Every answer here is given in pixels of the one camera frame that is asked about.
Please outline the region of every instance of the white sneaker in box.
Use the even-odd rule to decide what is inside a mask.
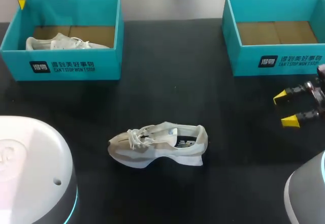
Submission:
[[[83,42],[76,37],[67,37],[58,33],[51,40],[37,40],[29,37],[26,40],[26,50],[72,50],[72,49],[109,49],[105,45]]]

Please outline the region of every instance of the brown cardboard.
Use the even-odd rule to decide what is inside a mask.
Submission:
[[[53,39],[58,33],[68,37],[80,38],[94,44],[114,47],[114,26],[38,26],[33,37],[38,40]]]
[[[275,22],[276,30],[282,44],[303,44],[299,26],[296,22]]]
[[[70,37],[77,37],[94,44],[114,47],[114,26],[72,26]]]
[[[34,30],[33,37],[37,40],[51,40],[58,33],[69,36],[70,26],[38,26]]]
[[[318,44],[317,38],[308,21],[296,22],[304,44]]]
[[[237,27],[243,45],[280,44],[280,40],[272,22],[238,23]]]
[[[237,23],[243,45],[316,44],[308,21]]]

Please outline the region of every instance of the open box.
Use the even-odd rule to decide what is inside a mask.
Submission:
[[[234,76],[316,74],[325,63],[325,0],[225,0]]]
[[[26,0],[18,9],[0,51],[17,81],[118,80],[124,23],[120,0]],[[26,51],[26,39],[57,33],[109,49]]]

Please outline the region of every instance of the glowing blue ring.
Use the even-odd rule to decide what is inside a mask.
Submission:
[[[75,200],[75,204],[73,205],[72,211],[70,213],[70,215],[68,216],[67,220],[63,223],[63,224],[67,224],[68,221],[70,220],[72,213],[74,212],[76,205],[77,205],[77,199],[78,199],[78,187],[77,187],[77,194],[76,194],[76,200]]]

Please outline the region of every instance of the table surface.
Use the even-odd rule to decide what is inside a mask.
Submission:
[[[308,103],[276,108],[272,98],[313,76],[234,78],[220,25],[126,22],[119,82],[16,83],[0,61],[0,115],[42,120],[66,139],[81,223],[289,224],[285,182],[325,143],[321,122],[281,127],[279,118]],[[140,170],[109,157],[109,139],[163,121],[206,128],[203,167],[160,158]]]

